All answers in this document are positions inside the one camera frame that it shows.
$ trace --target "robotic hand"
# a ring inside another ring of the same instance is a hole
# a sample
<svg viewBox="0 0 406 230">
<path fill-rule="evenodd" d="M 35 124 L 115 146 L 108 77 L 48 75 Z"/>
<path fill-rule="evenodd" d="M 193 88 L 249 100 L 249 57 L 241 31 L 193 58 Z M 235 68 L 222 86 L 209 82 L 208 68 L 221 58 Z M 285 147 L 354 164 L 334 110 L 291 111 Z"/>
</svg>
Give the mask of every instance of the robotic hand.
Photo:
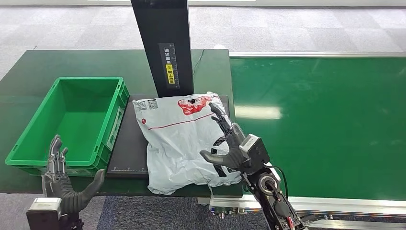
<svg viewBox="0 0 406 230">
<path fill-rule="evenodd" d="M 217 122 L 224 132 L 229 153 L 214 155 L 202 150 L 200 154 L 212 164 L 223 165 L 238 170 L 244 183 L 262 207 L 270 230 L 303 230 L 305 227 L 297 213 L 280 189 L 280 178 L 269 164 L 270 158 L 262 139 L 249 134 L 245 137 L 240 126 L 231 123 L 217 105 L 210 103 L 211 111 L 217 116 L 212 119 Z"/>
<path fill-rule="evenodd" d="M 47 198 L 37 198 L 27 211 L 31 230 L 81 230 L 83 222 L 79 219 L 79 212 L 89 204 L 104 182 L 104 170 L 98 170 L 93 182 L 82 192 L 75 192 L 66 173 L 68 149 L 60 151 L 61 146 L 61 137 L 56 135 L 49 146 L 46 172 L 42 176 L 42 188 Z"/>
</svg>

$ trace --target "white plastic bag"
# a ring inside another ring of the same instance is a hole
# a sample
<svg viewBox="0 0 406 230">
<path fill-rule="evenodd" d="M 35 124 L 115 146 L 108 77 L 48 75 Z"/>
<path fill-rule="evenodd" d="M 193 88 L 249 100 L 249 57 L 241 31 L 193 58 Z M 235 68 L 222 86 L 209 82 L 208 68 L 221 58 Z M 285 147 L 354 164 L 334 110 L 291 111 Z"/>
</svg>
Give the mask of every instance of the white plastic bag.
<svg viewBox="0 0 406 230">
<path fill-rule="evenodd" d="M 148 189 L 169 195 L 188 184 L 211 187 L 238 183 L 239 172 L 206 162 L 201 150 L 226 154 L 224 133 L 211 119 L 209 102 L 223 109 L 216 93 L 133 101 L 137 122 L 148 141 Z"/>
</svg>

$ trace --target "barcode label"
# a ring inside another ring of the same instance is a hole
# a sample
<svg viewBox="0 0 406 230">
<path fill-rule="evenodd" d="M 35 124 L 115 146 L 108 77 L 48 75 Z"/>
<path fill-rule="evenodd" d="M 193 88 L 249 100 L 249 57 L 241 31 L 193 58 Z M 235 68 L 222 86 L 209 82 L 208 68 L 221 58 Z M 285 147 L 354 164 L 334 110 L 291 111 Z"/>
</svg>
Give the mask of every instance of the barcode label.
<svg viewBox="0 0 406 230">
<path fill-rule="evenodd" d="M 156 99 L 148 100 L 148 107 L 149 109 L 158 109 L 158 102 Z"/>
<path fill-rule="evenodd" d="M 145 101 L 137 102 L 137 106 L 139 110 L 146 110 L 147 109 L 147 104 Z"/>
</svg>

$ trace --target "green bin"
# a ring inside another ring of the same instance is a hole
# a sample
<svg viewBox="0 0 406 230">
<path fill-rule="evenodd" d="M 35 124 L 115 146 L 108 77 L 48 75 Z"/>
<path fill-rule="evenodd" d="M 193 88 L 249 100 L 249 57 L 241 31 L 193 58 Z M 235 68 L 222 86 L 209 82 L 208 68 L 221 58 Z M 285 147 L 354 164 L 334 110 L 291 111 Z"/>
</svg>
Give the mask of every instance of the green bin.
<svg viewBox="0 0 406 230">
<path fill-rule="evenodd" d="M 45 171 L 48 148 L 59 134 L 69 176 L 106 169 L 129 93 L 121 77 L 61 77 L 52 85 L 6 158 L 29 174 Z"/>
</svg>

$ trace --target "black cable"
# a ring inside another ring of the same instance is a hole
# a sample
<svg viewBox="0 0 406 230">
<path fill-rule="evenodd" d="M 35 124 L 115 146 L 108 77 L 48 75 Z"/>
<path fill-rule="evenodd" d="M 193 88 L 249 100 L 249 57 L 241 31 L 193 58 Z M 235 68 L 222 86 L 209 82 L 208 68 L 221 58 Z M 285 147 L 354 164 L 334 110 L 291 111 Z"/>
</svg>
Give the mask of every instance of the black cable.
<svg viewBox="0 0 406 230">
<path fill-rule="evenodd" d="M 205 50 L 206 50 L 206 49 L 203 49 L 202 53 L 200 54 L 199 59 L 197 60 L 196 64 L 194 65 L 192 77 L 194 77 L 194 73 L 196 72 L 196 68 L 197 68 L 197 66 L 198 66 L 199 63 L 200 63 L 200 60 L 202 59 Z"/>
<path fill-rule="evenodd" d="M 284 181 L 284 183 L 285 183 L 285 190 L 286 190 L 286 199 L 288 199 L 288 181 L 286 180 L 286 176 L 285 176 L 285 173 L 283 172 L 283 170 L 279 167 L 279 166 L 274 166 L 274 165 L 272 165 L 272 166 L 268 166 L 267 165 L 267 167 L 270 167 L 270 168 L 275 168 L 275 169 L 277 169 L 277 170 L 279 170 L 281 173 L 282 173 L 282 177 L 283 177 L 283 181 Z"/>
</svg>

